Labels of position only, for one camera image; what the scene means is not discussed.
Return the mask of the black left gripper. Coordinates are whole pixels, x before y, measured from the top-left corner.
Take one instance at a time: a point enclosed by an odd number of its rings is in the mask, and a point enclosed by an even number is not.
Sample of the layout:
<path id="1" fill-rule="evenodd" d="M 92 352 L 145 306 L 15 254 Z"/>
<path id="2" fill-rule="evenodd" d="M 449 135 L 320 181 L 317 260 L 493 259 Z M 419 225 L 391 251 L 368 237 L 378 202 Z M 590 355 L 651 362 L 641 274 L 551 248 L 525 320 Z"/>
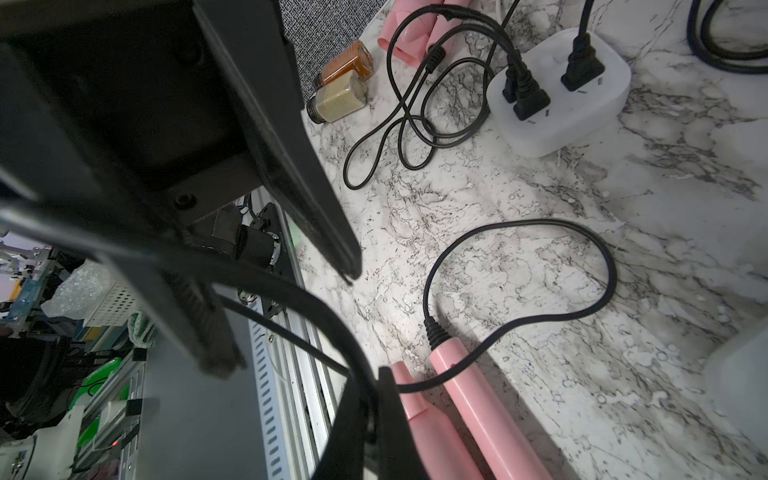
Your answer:
<path id="1" fill-rule="evenodd" d="M 1 5 L 5 201 L 231 252 L 244 235 L 234 201 L 259 177 L 354 280 L 361 246 L 303 108 L 276 1 Z"/>

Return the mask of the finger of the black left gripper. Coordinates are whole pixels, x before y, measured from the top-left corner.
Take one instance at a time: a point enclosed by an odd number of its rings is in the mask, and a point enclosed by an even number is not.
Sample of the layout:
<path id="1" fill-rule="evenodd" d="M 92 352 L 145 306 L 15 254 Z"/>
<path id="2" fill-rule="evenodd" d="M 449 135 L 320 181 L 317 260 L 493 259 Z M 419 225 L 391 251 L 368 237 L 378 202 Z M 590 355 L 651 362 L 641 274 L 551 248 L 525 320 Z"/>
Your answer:
<path id="1" fill-rule="evenodd" d="M 205 374 L 229 378 L 246 366 L 213 288 L 137 260 L 99 253 L 97 259 L 138 300 L 160 332 Z"/>

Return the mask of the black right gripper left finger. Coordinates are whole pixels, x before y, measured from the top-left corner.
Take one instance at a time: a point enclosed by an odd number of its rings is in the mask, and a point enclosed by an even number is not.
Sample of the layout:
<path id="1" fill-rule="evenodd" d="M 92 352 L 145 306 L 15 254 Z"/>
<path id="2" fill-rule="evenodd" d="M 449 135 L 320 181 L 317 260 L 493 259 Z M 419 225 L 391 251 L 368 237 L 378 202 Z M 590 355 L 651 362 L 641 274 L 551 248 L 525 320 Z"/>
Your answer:
<path id="1" fill-rule="evenodd" d="M 344 387 L 328 442 L 312 479 L 363 478 L 370 407 L 356 382 Z"/>

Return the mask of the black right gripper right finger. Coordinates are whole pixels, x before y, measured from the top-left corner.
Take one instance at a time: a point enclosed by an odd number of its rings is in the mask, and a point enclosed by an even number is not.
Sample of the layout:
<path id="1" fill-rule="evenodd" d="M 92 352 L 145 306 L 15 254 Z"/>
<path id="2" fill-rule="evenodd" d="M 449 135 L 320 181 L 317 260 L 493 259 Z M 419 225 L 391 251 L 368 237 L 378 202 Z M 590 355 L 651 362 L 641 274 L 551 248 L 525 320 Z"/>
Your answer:
<path id="1" fill-rule="evenodd" d="M 397 384 L 389 367 L 377 382 L 376 445 L 379 479 L 428 479 L 411 433 Z"/>

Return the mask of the pink folded hair dryer front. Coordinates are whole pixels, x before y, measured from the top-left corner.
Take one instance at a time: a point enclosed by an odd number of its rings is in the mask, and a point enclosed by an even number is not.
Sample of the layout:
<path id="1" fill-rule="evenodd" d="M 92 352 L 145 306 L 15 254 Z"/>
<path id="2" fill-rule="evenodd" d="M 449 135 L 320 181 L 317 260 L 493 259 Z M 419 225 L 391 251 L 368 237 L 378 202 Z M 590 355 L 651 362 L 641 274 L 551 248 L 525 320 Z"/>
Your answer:
<path id="1" fill-rule="evenodd" d="M 446 390 L 495 478 L 552 477 L 477 366 L 448 381 Z M 444 412 L 420 393 L 402 393 L 400 400 L 430 479 L 482 477 Z"/>

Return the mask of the brown spice jar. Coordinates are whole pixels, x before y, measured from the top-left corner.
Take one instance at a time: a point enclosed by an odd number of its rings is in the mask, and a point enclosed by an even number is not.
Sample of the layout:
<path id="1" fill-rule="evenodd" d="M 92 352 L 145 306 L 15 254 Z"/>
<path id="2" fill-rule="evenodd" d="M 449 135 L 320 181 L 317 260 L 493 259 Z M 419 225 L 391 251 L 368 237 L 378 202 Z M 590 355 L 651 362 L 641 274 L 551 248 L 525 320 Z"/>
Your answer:
<path id="1" fill-rule="evenodd" d="M 361 40 L 328 62 L 315 76 L 313 87 L 319 90 L 349 71 L 356 72 L 361 80 L 368 80 L 374 74 L 373 57 Z"/>

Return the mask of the pink hair dryer left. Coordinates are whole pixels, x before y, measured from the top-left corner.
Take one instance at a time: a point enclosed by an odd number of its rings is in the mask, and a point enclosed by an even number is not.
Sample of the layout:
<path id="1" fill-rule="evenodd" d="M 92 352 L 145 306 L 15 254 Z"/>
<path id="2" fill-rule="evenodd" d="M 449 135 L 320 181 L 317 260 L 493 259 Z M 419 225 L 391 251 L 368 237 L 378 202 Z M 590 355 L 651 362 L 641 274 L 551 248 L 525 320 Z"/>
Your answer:
<path id="1" fill-rule="evenodd" d="M 469 7 L 470 3 L 470 0 L 396 0 L 386 17 L 377 43 L 382 50 L 387 50 L 400 24 L 419 8 L 431 4 Z M 423 14 L 403 29 L 395 43 L 393 56 L 408 66 L 417 68 L 424 60 L 428 49 L 450 29 L 461 23 L 459 19 L 447 20 L 434 13 Z"/>

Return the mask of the left white power strip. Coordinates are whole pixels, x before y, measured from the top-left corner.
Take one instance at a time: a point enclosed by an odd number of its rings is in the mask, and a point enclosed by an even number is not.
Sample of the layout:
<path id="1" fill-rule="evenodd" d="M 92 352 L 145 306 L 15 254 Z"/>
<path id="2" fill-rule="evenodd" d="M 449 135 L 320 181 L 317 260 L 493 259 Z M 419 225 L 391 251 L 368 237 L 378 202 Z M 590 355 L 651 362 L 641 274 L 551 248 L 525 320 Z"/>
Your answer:
<path id="1" fill-rule="evenodd" d="M 526 158 L 546 156 L 603 127 L 624 108 L 631 83 L 630 67 L 596 35 L 591 36 L 591 45 L 605 67 L 603 74 L 573 92 L 562 84 L 577 33 L 576 28 L 562 30 L 522 55 L 550 98 L 550 105 L 532 117 L 519 120 L 513 105 L 504 99 L 505 70 L 489 83 L 486 94 L 490 118 L 513 153 Z"/>

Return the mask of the white power strip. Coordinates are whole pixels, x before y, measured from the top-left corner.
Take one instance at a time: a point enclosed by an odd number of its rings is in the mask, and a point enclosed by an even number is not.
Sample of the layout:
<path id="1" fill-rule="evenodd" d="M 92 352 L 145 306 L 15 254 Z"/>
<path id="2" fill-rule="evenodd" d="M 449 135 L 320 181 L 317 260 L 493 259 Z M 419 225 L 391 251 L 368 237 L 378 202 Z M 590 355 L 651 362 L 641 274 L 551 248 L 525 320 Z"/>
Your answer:
<path id="1" fill-rule="evenodd" d="M 513 153 L 526 158 L 546 156 L 603 127 L 624 108 L 631 83 L 630 67 L 596 35 L 591 36 L 591 45 L 605 67 L 603 74 L 573 92 L 562 84 L 577 33 L 576 28 L 562 30 L 522 55 L 550 98 L 550 105 L 532 117 L 519 120 L 513 105 L 504 99 L 505 70 L 489 83 L 486 94 L 490 118 Z"/>
<path id="2" fill-rule="evenodd" d="M 703 374 L 716 408 L 767 455 L 767 320 L 718 347 Z"/>

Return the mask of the right white power strip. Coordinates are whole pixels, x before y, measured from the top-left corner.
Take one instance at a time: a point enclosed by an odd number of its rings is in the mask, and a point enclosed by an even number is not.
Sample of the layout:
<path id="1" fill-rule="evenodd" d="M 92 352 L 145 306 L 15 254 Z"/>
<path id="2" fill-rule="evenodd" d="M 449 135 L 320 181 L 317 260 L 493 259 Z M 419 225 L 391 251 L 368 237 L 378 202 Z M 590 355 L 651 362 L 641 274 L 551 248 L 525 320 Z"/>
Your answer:
<path id="1" fill-rule="evenodd" d="M 718 347 L 703 374 L 716 408 L 767 455 L 767 320 Z"/>

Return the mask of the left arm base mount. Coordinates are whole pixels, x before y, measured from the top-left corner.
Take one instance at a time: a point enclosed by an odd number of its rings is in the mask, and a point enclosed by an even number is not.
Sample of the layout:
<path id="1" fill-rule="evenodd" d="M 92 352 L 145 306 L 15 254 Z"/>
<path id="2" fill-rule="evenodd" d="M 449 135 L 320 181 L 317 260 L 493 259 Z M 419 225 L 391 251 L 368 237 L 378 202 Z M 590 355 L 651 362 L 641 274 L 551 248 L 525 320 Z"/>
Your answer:
<path id="1" fill-rule="evenodd" d="M 256 213 L 252 198 L 249 197 L 246 207 L 246 216 L 250 221 L 240 223 L 237 227 L 234 227 L 234 221 L 243 220 L 243 216 L 235 214 L 235 211 L 239 211 L 236 205 L 227 205 L 217 211 L 214 239 L 234 260 L 259 267 L 275 276 L 292 279 L 277 206 L 269 202 Z"/>

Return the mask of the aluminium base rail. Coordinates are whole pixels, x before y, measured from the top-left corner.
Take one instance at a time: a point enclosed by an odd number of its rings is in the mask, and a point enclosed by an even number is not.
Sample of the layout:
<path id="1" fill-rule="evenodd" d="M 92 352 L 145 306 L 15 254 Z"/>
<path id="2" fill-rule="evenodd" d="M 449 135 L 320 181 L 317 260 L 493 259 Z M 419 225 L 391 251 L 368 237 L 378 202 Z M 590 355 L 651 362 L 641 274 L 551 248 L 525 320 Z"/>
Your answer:
<path id="1" fill-rule="evenodd" d="M 159 337 L 138 376 L 143 410 L 122 451 L 122 479 L 308 479 L 344 380 L 298 347 L 235 313 L 246 366 L 226 380 L 198 370 Z"/>

